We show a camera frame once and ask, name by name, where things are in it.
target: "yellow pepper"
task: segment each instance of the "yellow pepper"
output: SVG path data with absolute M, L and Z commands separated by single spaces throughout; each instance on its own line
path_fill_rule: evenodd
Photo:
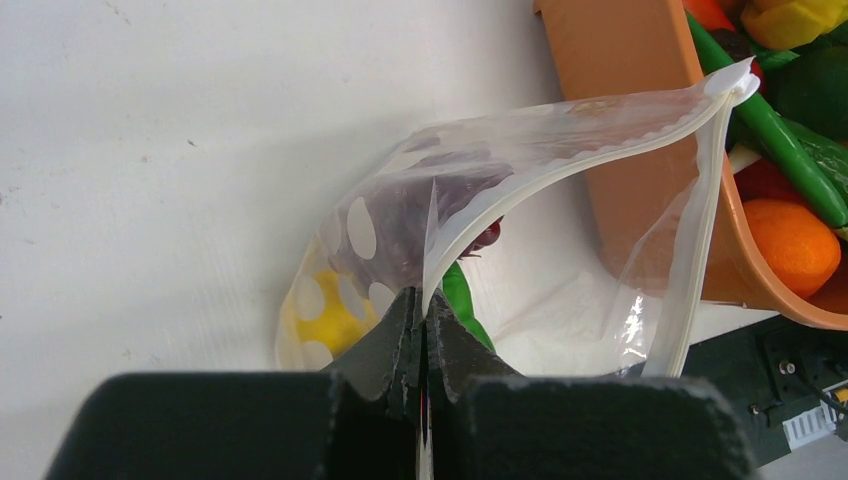
M 848 0 L 750 0 L 742 24 L 760 45 L 789 50 L 848 20 Z

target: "green chili pepper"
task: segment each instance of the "green chili pepper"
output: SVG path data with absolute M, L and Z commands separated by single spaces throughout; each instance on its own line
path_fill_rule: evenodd
M 445 298 L 448 299 L 451 308 L 453 308 L 456 318 L 459 319 L 459 323 L 471 332 L 478 342 L 494 353 L 495 345 L 492 343 L 492 339 L 489 338 L 483 325 L 474 318 L 471 289 L 468 287 L 468 280 L 465 279 L 465 274 L 459 268 L 458 262 L 453 262 L 445 276 L 442 277 L 442 291 L 445 293 Z
M 712 73 L 733 64 L 730 56 L 713 40 L 712 36 L 690 15 L 689 29 L 701 68 Z M 839 191 L 807 155 L 795 135 L 786 128 L 780 116 L 759 93 L 735 109 L 739 117 L 754 133 L 768 153 L 769 158 L 786 175 L 798 193 L 810 203 L 818 217 L 842 236 L 848 225 L 848 205 Z

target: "ziplock bag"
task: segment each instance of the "ziplock bag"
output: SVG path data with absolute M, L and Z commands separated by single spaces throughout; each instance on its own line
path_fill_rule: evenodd
M 623 268 L 605 260 L 606 247 L 593 243 L 587 222 L 567 232 L 567 244 L 532 245 L 545 262 L 531 264 L 513 243 L 507 256 L 514 271 L 503 266 L 482 283 L 469 275 L 469 283 L 499 355 L 524 374 L 600 375 L 644 362 L 643 375 L 679 375 L 703 283 L 727 122 L 758 85 L 749 60 L 686 89 L 542 105 L 412 135 L 313 236 L 281 308 L 279 365 L 326 366 L 376 325 L 404 287 L 422 289 L 426 313 L 443 275 L 484 229 L 504 217 L 508 237 L 514 207 L 548 187 L 575 187 L 569 177 L 583 170 L 665 148 L 685 181 L 636 232 Z M 591 218 L 598 201 L 615 201 L 614 188 L 608 198 L 563 204 L 562 215 Z M 521 214 L 516 221 L 556 218 Z M 480 308 L 493 285 L 513 292 L 509 308 Z M 524 362 L 529 355 L 541 357 Z

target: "screw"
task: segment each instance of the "screw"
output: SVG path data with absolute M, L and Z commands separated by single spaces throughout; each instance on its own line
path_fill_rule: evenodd
M 783 375 L 792 375 L 795 373 L 795 364 L 789 360 L 784 360 L 777 365 L 777 369 Z

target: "orange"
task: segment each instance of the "orange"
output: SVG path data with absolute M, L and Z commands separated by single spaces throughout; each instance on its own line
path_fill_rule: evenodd
M 810 297 L 836 271 L 842 258 L 839 239 L 806 207 L 770 198 L 742 207 L 763 258 L 796 295 Z

